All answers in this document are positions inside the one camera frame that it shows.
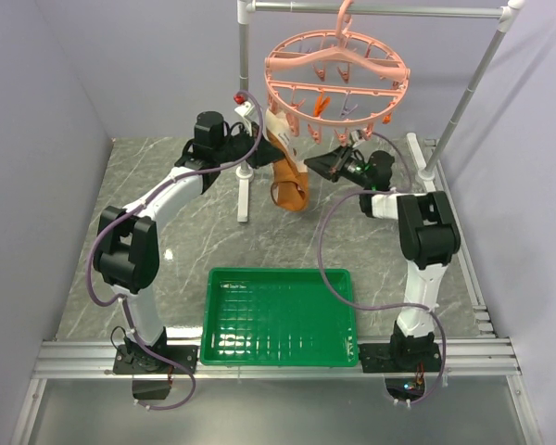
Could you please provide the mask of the pink clothes peg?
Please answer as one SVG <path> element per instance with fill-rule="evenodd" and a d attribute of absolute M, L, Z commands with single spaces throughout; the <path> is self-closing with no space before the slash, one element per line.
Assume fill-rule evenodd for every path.
<path fill-rule="evenodd" d="M 288 124 L 288 128 L 294 137 L 299 136 L 299 119 L 297 116 L 292 114 L 285 115 L 286 122 Z"/>

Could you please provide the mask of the orange underwear with cream waistband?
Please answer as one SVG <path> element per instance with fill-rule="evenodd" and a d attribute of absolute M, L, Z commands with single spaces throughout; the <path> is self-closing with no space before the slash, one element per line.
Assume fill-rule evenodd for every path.
<path fill-rule="evenodd" d="M 305 210 L 310 201 L 309 172 L 298 159 L 293 146 L 293 133 L 285 114 L 265 111 L 265 136 L 274 148 L 284 155 L 272 163 L 273 180 L 271 197 L 273 203 L 283 210 Z"/>

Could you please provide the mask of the pink round clip hanger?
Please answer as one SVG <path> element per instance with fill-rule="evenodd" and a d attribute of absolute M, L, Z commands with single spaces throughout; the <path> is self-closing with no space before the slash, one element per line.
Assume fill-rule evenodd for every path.
<path fill-rule="evenodd" d="M 407 93 L 411 70 L 402 57 L 376 38 L 351 30 L 352 1 L 338 9 L 332 29 L 296 34 L 273 48 L 264 62 L 269 109 L 299 119 L 315 143 L 322 131 L 335 133 L 341 145 L 354 130 L 372 137 L 373 127 L 388 124 Z M 321 92 L 331 97 L 320 118 L 312 116 Z M 347 101 L 358 107 L 344 119 Z"/>

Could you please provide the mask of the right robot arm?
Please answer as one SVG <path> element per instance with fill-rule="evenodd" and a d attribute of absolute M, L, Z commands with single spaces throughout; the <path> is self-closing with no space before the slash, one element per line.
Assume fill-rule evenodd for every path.
<path fill-rule="evenodd" d="M 390 360 L 408 371 L 434 342 L 439 288 L 461 246 L 461 236 L 447 194 L 399 193 L 391 188 L 395 158 L 384 150 L 365 158 L 353 146 L 341 146 L 304 160 L 306 167 L 333 183 L 345 178 L 362 191 L 360 210 L 368 217 L 398 223 L 401 253 L 407 262 L 404 300 L 391 337 Z"/>

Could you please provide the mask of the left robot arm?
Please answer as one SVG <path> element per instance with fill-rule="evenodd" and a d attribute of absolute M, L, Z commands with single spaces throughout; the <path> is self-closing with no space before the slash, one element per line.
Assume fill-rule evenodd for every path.
<path fill-rule="evenodd" d="M 168 175 L 125 207 L 107 207 L 99 219 L 87 270 L 100 273 L 123 305 L 132 341 L 142 342 L 135 361 L 148 373 L 159 372 L 169 359 L 168 349 L 159 344 L 165 326 L 152 287 L 160 263 L 160 232 L 186 204 L 208 191 L 222 170 L 242 162 L 257 169 L 284 159 L 265 138 L 263 122 L 254 121 L 251 102 L 235 111 L 235 124 L 217 111 L 200 113 L 193 137 Z"/>

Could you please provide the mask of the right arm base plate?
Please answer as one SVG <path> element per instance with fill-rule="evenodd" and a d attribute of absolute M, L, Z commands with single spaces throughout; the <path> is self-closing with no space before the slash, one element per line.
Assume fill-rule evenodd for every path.
<path fill-rule="evenodd" d="M 413 350 L 392 343 L 363 343 L 359 357 L 364 374 L 384 374 L 387 394 L 412 404 L 427 392 L 427 373 L 443 370 L 443 355 L 436 343 Z"/>

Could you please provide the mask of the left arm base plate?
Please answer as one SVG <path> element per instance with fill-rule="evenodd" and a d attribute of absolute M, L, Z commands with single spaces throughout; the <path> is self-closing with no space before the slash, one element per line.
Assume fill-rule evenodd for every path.
<path fill-rule="evenodd" d="M 161 353 L 192 373 L 196 370 L 198 347 L 195 345 L 166 346 Z M 164 401 L 171 393 L 171 377 L 186 372 L 154 358 L 129 341 L 118 346 L 112 374 L 131 376 L 133 396 L 139 401 Z"/>

